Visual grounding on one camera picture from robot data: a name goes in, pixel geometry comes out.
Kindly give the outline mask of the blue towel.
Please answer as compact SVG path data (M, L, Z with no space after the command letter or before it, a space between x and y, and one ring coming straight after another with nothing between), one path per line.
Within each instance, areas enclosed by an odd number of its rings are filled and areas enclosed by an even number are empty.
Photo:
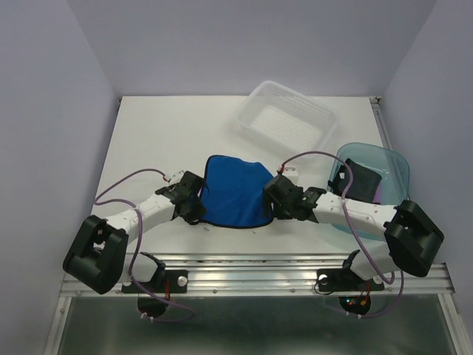
M252 229L270 224L263 215L263 188L273 175L259 162L212 155L205 165L206 187L200 198L207 212L201 223L229 229Z

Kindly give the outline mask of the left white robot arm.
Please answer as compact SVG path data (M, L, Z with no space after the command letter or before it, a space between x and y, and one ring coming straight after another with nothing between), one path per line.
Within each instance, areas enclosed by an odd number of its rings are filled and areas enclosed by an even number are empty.
M185 171L138 205L111 199L130 209L107 218L88 216L67 252L63 270L98 294L105 294L125 280L125 270L136 260L126 260L132 241L140 245L144 233L156 226L179 217L193 223L206 213L199 197L204 187L203 178Z

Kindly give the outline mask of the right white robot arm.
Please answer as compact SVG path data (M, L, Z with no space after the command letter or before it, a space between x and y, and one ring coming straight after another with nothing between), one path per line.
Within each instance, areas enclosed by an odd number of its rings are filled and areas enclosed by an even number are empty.
M410 200L398 206L366 203L316 187L303 189L284 175L266 185L263 200L279 220L346 226L384 239L382 246L358 247L341 268L322 270L323 292L360 291L375 277L396 271L426 277L444 241L441 230Z

